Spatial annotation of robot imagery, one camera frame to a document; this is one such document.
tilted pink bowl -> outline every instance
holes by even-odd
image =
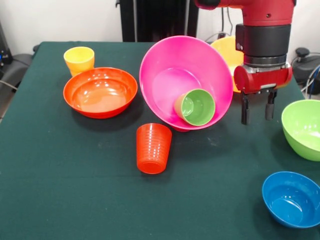
[[[227,112],[233,97],[233,80],[221,55],[208,43],[191,36],[171,36],[153,45],[140,67],[144,100],[161,120],[178,131],[207,128]],[[212,120],[193,126],[174,110],[175,100],[192,89],[204,89],[215,101]]]

bowl rim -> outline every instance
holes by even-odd
[[[294,101],[294,102],[290,103],[282,111],[282,114],[281,114],[282,127],[289,134],[289,136],[291,138],[293,138],[295,141],[297,141],[299,144],[303,145],[304,147],[306,147],[306,148],[308,148],[310,150],[313,150],[313,151],[316,151],[316,152],[320,152],[319,149],[315,149],[314,147],[307,146],[304,143],[302,143],[301,141],[299,141],[298,139],[296,139],[295,137],[293,137],[292,134],[288,131],[288,129],[284,125],[284,114],[286,113],[286,111],[288,111],[288,108],[290,108],[292,105],[295,105],[295,104],[298,104],[298,103],[301,103],[301,102],[317,102],[317,103],[320,104],[320,100],[317,100],[317,99],[301,99],[301,100],[297,100],[297,101]]]
[[[275,212],[269,207],[267,201],[266,201],[266,198],[265,198],[265,194],[264,194],[264,189],[265,189],[265,184],[266,182],[271,178],[273,177],[274,175],[278,175],[278,174],[293,174],[293,175],[297,175],[297,176],[300,176],[300,177],[303,177],[304,179],[307,179],[309,182],[311,182],[312,184],[314,184],[318,190],[320,191],[320,186],[315,182],[313,181],[312,179],[310,179],[309,177],[305,176],[305,175],[302,175],[300,173],[297,173],[297,172],[294,172],[294,171],[277,171],[277,172],[274,172],[272,174],[270,174],[263,182],[262,184],[262,198],[263,198],[263,201],[264,201],[264,204],[266,205],[266,207],[268,208],[268,210],[273,214],[275,215],[279,220],[281,220],[282,222],[284,222],[285,224],[293,227],[293,228],[297,228],[297,229],[307,229],[307,228],[313,228],[315,226],[318,226],[320,224],[320,219],[315,223],[315,224],[312,224],[312,225],[295,225],[295,224],[292,224],[292,223],[289,223],[287,221],[285,221],[284,219],[282,219],[281,217],[279,217],[277,214],[275,214]]]
[[[187,35],[175,35],[175,36],[169,36],[169,37],[166,37],[164,39],[161,39],[160,41],[154,43],[147,51],[146,53],[144,54],[143,58],[142,58],[142,61],[141,61],[141,64],[140,64],[140,68],[139,68],[139,85],[140,85],[140,89],[141,89],[141,94],[143,96],[143,99],[145,101],[145,103],[147,104],[147,106],[149,107],[149,109],[153,112],[153,114],[155,114],[159,119],[161,119],[162,121],[164,121],[165,123],[167,123],[168,125],[170,125],[171,127],[173,128],[176,128],[176,129],[179,129],[179,130],[200,130],[200,129],[205,129],[205,128],[208,128],[208,127],[211,127],[212,125],[216,124],[218,121],[220,121],[228,112],[229,108],[230,108],[230,105],[232,103],[232,100],[233,100],[233,78],[231,76],[231,73],[230,73],[230,79],[231,79],[231,91],[232,91],[232,94],[231,94],[231,99],[230,99],[230,102],[228,104],[228,107],[226,108],[226,110],[221,114],[221,118],[218,119],[218,120],[215,120],[215,121],[210,121],[208,122],[207,124],[205,125],[201,125],[201,126],[195,126],[195,125],[190,125],[190,126],[180,126],[180,125],[176,125],[176,124],[173,124],[169,121],[167,121],[164,117],[160,116],[153,107],[150,106],[150,103],[148,101],[148,99],[146,98],[146,95],[145,95],[145,92],[144,92],[144,88],[142,86],[142,82],[141,82],[141,69],[142,69],[142,66],[146,60],[146,57],[147,57],[147,54],[153,49],[155,48],[157,45],[159,45],[160,43],[162,42],[165,42],[165,41],[168,41],[170,39],[176,39],[176,38],[185,38],[185,39],[192,39],[192,40],[196,40],[198,41],[199,43],[201,44],[205,44],[205,45],[208,45],[210,47],[210,51],[213,51],[215,52],[216,54],[218,54],[222,59],[224,59],[222,57],[222,55],[215,49],[213,48],[209,43],[207,43],[206,41],[202,40],[202,39],[199,39],[197,37],[193,37],[193,36],[187,36]],[[223,61],[225,67],[229,70],[229,67],[227,65],[227,63],[225,61]]]
[[[214,41],[210,44],[210,46],[211,46],[211,47],[214,47],[214,43],[223,42],[223,41],[225,41],[226,39],[234,39],[234,40],[236,40],[236,36],[235,36],[235,35],[231,35],[231,36],[225,36],[225,37],[219,38],[219,39],[217,39],[217,40],[214,40]]]
[[[80,76],[80,75],[82,75],[82,74],[84,74],[84,73],[87,73],[87,72],[90,72],[90,71],[93,71],[93,70],[99,70],[99,69],[112,69],[112,70],[119,70],[119,71],[121,71],[121,72],[123,72],[123,73],[127,73],[127,74],[134,80],[134,88],[135,88],[135,89],[134,89],[134,92],[133,92],[133,94],[132,94],[132,97],[131,97],[128,101],[126,101],[122,106],[120,106],[120,107],[118,107],[118,108],[116,108],[116,109],[110,110],[110,111],[83,111],[81,108],[78,108],[78,107],[76,107],[76,106],[71,105],[71,104],[67,101],[67,99],[66,99],[66,87],[67,87],[67,85],[70,84],[70,82],[71,82],[71,80],[73,80],[73,78],[75,78],[75,77],[77,77],[77,76]],[[131,103],[131,101],[136,97],[137,93],[138,93],[138,83],[137,83],[137,80],[135,79],[134,76],[132,76],[129,72],[127,72],[127,71],[125,71],[125,70],[122,70],[122,69],[120,69],[120,68],[107,67],[107,66],[106,66],[106,67],[103,67],[103,66],[102,66],[102,67],[95,67],[95,68],[93,68],[93,69],[90,69],[90,70],[87,70],[87,71],[83,71],[83,72],[81,72],[81,73],[79,73],[79,74],[71,77],[71,78],[66,82],[66,84],[65,84],[64,87],[63,87],[63,98],[64,98],[64,101],[65,101],[71,108],[73,108],[73,109],[75,109],[75,110],[77,110],[77,111],[80,111],[80,112],[91,113],[91,114],[110,113],[110,112],[116,111],[116,110],[118,110],[118,109],[120,109],[120,108],[123,108],[123,107],[126,106],[127,104]]]

plastic bowl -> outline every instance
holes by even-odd
[[[301,157],[320,161],[320,100],[295,101],[282,112],[286,140]]]
[[[263,183],[262,196],[274,219],[290,228],[320,224],[320,187],[301,174],[280,171]]]
[[[208,43],[191,36],[171,36],[153,45],[140,66],[140,87],[155,115],[182,132],[215,124],[233,97],[233,80],[224,59]],[[205,125],[190,125],[174,110],[177,98],[193,89],[204,89],[214,98],[215,113]]]
[[[107,119],[122,113],[137,91],[137,81],[126,71],[98,67],[72,77],[64,86],[63,97],[84,116]]]
[[[233,79],[233,91],[240,93],[240,91],[237,89],[233,76],[236,67],[244,63],[244,53],[236,50],[236,36],[226,36],[220,38],[211,43],[211,46],[221,54],[229,67]]]

dark green table cover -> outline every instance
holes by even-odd
[[[302,159],[282,132],[281,112],[302,99],[291,81],[279,90],[274,119],[266,95],[251,99],[241,124],[235,94],[214,126],[173,132],[160,175],[136,167],[136,130],[161,121],[139,91],[121,115],[84,117],[63,99],[70,78],[63,53],[95,51],[96,67],[139,80],[152,43],[44,42],[0,124],[1,240],[320,240],[319,228],[285,228],[269,215],[264,179],[295,171],[320,184],[320,164]]]

red cup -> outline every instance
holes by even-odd
[[[148,123],[136,131],[136,165],[146,174],[162,173],[167,166],[172,139],[171,130],[158,123]]]

